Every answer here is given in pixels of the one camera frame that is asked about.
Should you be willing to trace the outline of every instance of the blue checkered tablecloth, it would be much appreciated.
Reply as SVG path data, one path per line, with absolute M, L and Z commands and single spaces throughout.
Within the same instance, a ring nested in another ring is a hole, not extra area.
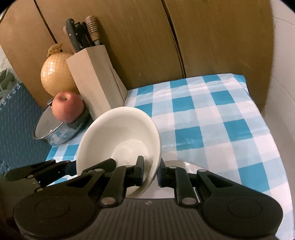
M 156 124 L 164 161 L 199 165 L 276 199 L 284 217 L 279 239 L 293 239 L 293 208 L 286 172 L 271 133 L 235 74 L 191 77 L 128 91 L 125 106 L 146 112 Z M 48 160 L 74 160 L 85 131 Z M 66 176 L 57 182 L 69 179 Z

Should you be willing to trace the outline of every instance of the white bowl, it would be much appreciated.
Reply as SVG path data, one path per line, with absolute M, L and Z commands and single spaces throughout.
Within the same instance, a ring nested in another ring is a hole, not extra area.
M 151 118 L 131 107 L 114 108 L 97 118 L 84 134 L 77 152 L 77 174 L 113 158 L 117 167 L 135 165 L 144 157 L 144 183 L 127 189 L 127 197 L 139 197 L 156 176 L 161 160 L 159 132 Z

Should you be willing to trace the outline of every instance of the wooden knife handle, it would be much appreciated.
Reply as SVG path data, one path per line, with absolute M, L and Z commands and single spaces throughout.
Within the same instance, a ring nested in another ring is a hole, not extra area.
M 99 39 L 100 39 L 97 21 L 98 20 L 95 16 L 88 16 L 85 19 L 87 30 L 89 32 L 89 35 L 92 41 L 95 43 L 95 45 L 99 45 Z

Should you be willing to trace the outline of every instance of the knife block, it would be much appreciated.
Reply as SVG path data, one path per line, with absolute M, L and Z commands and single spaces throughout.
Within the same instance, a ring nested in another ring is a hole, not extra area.
M 67 64 L 93 120 L 124 105 L 127 90 L 104 45 L 75 53 L 67 59 Z

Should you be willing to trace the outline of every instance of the red apple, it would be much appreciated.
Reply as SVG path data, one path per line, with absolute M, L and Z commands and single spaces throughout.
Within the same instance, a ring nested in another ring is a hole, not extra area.
M 57 120 L 70 123 L 82 114 L 84 103 L 75 93 L 60 92 L 54 97 L 51 109 Z

